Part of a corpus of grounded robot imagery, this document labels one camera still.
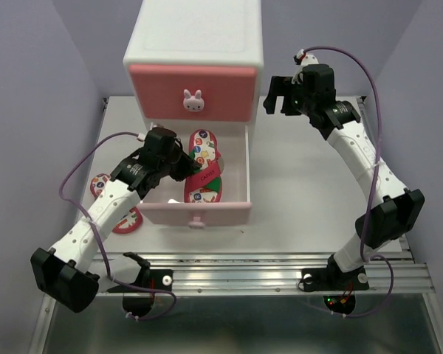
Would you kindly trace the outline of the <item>white shoe cabinet body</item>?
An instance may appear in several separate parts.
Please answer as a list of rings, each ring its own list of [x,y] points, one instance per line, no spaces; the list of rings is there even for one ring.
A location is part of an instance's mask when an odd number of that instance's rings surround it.
[[[253,67],[252,120],[264,68],[261,2],[144,1],[123,57],[130,81],[131,64]]]

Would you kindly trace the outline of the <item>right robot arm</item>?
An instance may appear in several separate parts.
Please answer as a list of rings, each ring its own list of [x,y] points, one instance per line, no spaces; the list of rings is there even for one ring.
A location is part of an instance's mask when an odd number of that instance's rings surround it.
[[[282,114],[308,117],[346,163],[368,202],[355,222],[354,236],[330,257],[324,271],[327,283],[341,288],[370,256],[413,228],[425,197],[406,187],[379,156],[358,110],[337,98],[330,66],[313,63],[301,66],[294,77],[273,76],[263,102],[267,114],[274,113],[278,98],[283,100]]]

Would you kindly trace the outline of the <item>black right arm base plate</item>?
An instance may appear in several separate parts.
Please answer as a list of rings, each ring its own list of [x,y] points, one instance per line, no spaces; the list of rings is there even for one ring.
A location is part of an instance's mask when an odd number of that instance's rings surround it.
[[[305,268],[298,281],[298,289],[303,292],[325,292],[333,294],[335,291],[367,291],[369,289],[368,277],[365,269],[359,268],[349,273],[333,274],[326,268]]]

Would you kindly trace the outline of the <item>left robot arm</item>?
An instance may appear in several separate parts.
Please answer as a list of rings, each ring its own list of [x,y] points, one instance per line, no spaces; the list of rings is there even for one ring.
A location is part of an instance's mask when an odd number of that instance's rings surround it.
[[[175,132],[157,126],[133,135],[142,146],[124,158],[89,209],[78,202],[80,220],[50,248],[38,248],[30,258],[38,288],[75,313],[87,308],[97,293],[116,285],[155,299],[175,294],[151,285],[150,263],[134,252],[110,260],[104,240],[124,215],[135,208],[160,181],[183,181],[200,165],[184,151]]]

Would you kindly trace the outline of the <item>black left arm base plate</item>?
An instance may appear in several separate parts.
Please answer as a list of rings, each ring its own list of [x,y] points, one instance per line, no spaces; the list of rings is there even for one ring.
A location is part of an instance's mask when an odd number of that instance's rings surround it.
[[[172,282],[174,278],[174,271],[172,269],[151,269],[145,274],[140,272],[136,280],[131,284],[140,288],[150,288],[155,290],[172,290]],[[106,292],[112,293],[136,293],[134,289],[127,288],[122,285],[113,283]]]

